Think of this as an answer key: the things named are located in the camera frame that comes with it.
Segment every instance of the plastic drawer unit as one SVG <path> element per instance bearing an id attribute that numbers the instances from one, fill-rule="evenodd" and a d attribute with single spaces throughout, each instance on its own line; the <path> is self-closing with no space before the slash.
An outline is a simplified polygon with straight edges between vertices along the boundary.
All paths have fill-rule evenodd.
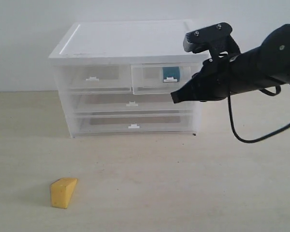
<path id="1" fill-rule="evenodd" d="M 192 20 L 75 23 L 49 56 L 71 137 L 106 132 L 197 132 L 198 102 L 170 93 L 209 54 L 185 53 Z"/>

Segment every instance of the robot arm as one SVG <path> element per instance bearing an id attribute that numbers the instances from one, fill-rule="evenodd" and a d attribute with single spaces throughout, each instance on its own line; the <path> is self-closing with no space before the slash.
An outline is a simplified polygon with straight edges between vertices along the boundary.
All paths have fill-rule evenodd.
<path id="1" fill-rule="evenodd" d="M 231 32 L 229 24 L 220 23 L 186 34 L 183 44 L 186 52 L 209 50 L 211 58 L 171 96 L 174 103 L 228 98 L 234 135 L 242 142 L 255 143 L 288 129 L 290 124 L 259 139 L 244 140 L 234 129 L 231 95 L 260 90 L 275 96 L 281 91 L 280 85 L 290 84 L 290 24 L 274 30 L 261 46 L 245 53 L 240 52 Z M 276 93 L 266 90 L 268 87 L 275 87 Z"/>

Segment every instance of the yellow sponge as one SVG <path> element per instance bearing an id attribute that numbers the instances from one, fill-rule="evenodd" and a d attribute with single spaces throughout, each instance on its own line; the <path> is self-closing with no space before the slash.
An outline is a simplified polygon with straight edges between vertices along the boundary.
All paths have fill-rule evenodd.
<path id="1" fill-rule="evenodd" d="M 77 183 L 76 178 L 61 178 L 50 185 L 52 207 L 66 209 Z"/>

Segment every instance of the beige floor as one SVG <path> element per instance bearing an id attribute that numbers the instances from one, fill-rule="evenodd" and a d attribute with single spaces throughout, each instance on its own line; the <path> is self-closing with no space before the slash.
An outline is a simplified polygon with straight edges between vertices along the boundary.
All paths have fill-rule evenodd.
<path id="1" fill-rule="evenodd" d="M 233 98 L 239 133 L 290 121 L 290 89 Z M 67 210 L 49 184 L 79 178 Z M 226 101 L 202 132 L 70 139 L 55 92 L 0 93 L 0 232 L 290 232 L 290 130 L 246 145 Z"/>

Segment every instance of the white wall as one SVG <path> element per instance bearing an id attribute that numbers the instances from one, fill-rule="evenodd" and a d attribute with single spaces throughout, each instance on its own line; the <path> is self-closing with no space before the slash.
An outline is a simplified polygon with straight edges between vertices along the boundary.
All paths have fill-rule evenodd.
<path id="1" fill-rule="evenodd" d="M 242 51 L 290 23 L 290 0 L 0 0 L 0 91 L 56 89 L 47 57 L 75 21 L 226 21 Z"/>

